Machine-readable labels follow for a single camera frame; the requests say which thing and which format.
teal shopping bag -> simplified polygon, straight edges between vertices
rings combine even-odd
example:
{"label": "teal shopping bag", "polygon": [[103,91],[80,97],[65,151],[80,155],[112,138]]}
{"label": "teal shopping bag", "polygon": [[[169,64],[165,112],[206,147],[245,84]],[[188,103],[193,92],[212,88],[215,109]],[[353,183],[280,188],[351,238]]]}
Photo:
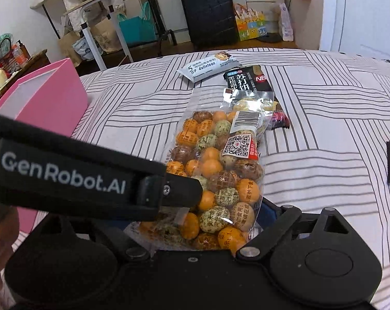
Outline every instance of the teal shopping bag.
{"label": "teal shopping bag", "polygon": [[155,28],[151,21],[148,2],[145,2],[142,7],[142,16],[126,18],[123,14],[118,14],[118,21],[127,44],[156,40]]}

product label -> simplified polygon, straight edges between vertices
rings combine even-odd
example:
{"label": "product label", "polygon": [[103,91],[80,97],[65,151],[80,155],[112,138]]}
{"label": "product label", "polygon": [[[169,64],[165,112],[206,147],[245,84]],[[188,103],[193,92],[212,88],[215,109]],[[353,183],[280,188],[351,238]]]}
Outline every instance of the product label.
{"label": "product label", "polygon": [[227,80],[228,87],[234,90],[273,92],[260,65],[245,66],[226,72],[224,78]]}
{"label": "product label", "polygon": [[252,130],[255,134],[258,127],[261,127],[263,115],[260,112],[240,111],[234,117],[230,133],[235,133],[240,130]]}
{"label": "product label", "polygon": [[225,144],[222,155],[258,160],[258,151],[252,134],[239,134],[230,137]]}

bed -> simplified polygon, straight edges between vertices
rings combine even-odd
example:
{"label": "bed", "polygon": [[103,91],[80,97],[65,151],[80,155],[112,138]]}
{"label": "bed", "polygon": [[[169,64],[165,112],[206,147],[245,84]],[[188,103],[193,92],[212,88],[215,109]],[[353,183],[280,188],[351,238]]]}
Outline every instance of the bed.
{"label": "bed", "polygon": [[[161,160],[188,106],[222,101],[222,75],[195,85],[176,70],[210,52],[149,59],[82,77],[90,106],[73,138]],[[318,213],[339,210],[373,250],[383,279],[372,300],[390,310],[390,61],[338,52],[230,50],[259,64],[291,121],[267,131],[264,196]],[[38,212],[34,227],[43,217]],[[27,232],[21,231],[15,248]],[[7,292],[3,299],[10,302]]]}

screw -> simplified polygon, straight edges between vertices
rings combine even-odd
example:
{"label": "screw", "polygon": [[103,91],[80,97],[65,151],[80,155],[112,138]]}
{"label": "screw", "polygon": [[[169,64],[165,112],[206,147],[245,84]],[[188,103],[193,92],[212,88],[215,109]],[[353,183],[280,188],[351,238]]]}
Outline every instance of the screw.
{"label": "screw", "polygon": [[240,254],[246,258],[255,258],[260,255],[260,250],[256,247],[242,247],[240,249]]}
{"label": "screw", "polygon": [[142,247],[132,247],[126,250],[126,254],[133,259],[139,259],[146,255],[147,250]]}
{"label": "screw", "polygon": [[163,187],[163,195],[164,196],[167,196],[168,194],[170,194],[171,193],[171,187],[169,186],[169,185],[165,185],[164,187]]}

basket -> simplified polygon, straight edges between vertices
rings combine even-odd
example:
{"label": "basket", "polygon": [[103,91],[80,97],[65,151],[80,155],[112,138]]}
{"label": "basket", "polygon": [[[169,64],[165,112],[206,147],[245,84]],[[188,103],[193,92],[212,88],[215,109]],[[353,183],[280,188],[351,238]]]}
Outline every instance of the basket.
{"label": "basket", "polygon": [[8,37],[4,38],[1,41],[0,49],[1,49],[1,45],[5,40],[8,40],[10,42],[10,51],[6,53],[3,57],[0,57],[0,64],[2,65],[2,68],[6,70],[7,73],[13,74],[16,71],[21,70],[21,67],[19,63],[17,63],[15,57],[13,56],[12,44]]}

